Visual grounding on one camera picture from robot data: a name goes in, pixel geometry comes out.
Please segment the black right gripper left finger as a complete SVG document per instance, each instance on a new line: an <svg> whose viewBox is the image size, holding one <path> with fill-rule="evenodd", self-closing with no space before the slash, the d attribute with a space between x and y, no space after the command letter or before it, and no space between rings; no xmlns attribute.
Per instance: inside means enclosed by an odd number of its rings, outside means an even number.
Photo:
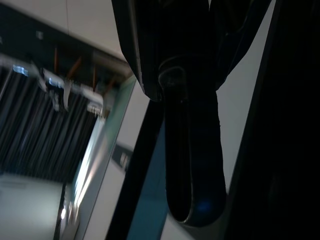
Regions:
<svg viewBox="0 0 320 240"><path fill-rule="evenodd" d="M114 0L112 7L121 51L152 101L161 100L165 61L208 50L207 0Z"/></svg>

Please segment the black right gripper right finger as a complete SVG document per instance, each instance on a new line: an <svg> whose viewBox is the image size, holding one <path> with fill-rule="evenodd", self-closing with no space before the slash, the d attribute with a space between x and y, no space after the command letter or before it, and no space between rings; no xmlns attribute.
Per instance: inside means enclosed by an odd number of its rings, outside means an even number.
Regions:
<svg viewBox="0 0 320 240"><path fill-rule="evenodd" d="M194 52L204 56L215 88L249 50L269 0L192 0L189 13Z"/></svg>

